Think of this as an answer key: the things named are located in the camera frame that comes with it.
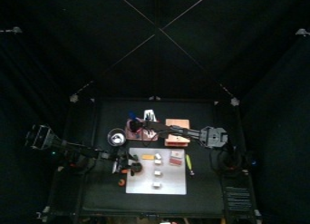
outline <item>cable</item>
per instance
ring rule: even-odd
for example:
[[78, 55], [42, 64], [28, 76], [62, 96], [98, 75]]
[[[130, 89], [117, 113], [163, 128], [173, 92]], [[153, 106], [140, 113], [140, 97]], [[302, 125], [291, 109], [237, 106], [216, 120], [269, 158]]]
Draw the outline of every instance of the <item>cable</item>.
[[147, 141], [148, 144], [145, 144], [145, 141], [143, 140], [143, 134], [141, 134], [141, 144], [143, 144], [143, 146], [144, 146], [144, 147], [148, 147], [149, 144], [151, 144], [151, 142], [153, 141], [155, 137], [159, 136], [161, 133], [165, 133], [165, 132], [173, 132], [173, 131], [171, 131], [171, 130], [167, 130], [167, 131], [157, 131], [156, 134], [151, 137], [149, 141]]

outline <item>wooden block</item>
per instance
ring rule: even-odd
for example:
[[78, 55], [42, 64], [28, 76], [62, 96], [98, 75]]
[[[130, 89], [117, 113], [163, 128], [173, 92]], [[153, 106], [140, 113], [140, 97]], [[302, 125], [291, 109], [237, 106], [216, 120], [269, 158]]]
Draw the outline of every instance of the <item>wooden block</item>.
[[[167, 126], [180, 126], [184, 128], [188, 128], [188, 120], [185, 119], [165, 119], [165, 125]], [[165, 147], [187, 147], [187, 144], [189, 143], [189, 140], [180, 137], [173, 136], [172, 134], [168, 135], [168, 138], [164, 140], [164, 146]]]

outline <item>table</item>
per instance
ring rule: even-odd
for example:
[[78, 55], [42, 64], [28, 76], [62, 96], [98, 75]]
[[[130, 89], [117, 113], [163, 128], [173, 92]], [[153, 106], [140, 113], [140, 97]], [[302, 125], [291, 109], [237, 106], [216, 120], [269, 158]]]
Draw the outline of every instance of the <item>table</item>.
[[[243, 147], [241, 130], [239, 129], [239, 117], [231, 105], [213, 105], [208, 101], [140, 101], [140, 100], [96, 100], [94, 103], [84, 102], [72, 107], [68, 117], [64, 138], [68, 141], [89, 142], [101, 150], [109, 150], [106, 135], [113, 128], [124, 128], [128, 113], [143, 117], [144, 110], [153, 110], [156, 119], [188, 119], [189, 128], [200, 130], [205, 126], [223, 127], [233, 141]], [[164, 147], [164, 139], [159, 138], [145, 147], [141, 141], [126, 141], [124, 148], [169, 149]], [[61, 196], [69, 189], [69, 176], [62, 176], [68, 186], [57, 186], [52, 193], [50, 206], [54, 213], [62, 208], [66, 213], [80, 216], [134, 216], [134, 217], [188, 217], [220, 219], [223, 217], [223, 193], [219, 177], [211, 170], [209, 149], [204, 149], [193, 141], [184, 148], [189, 155], [195, 177], [185, 173], [187, 194], [130, 194], [125, 193], [125, 187], [118, 187], [121, 174], [112, 174], [112, 161], [96, 161], [94, 168], [78, 180], [73, 177], [74, 194], [68, 205]]]

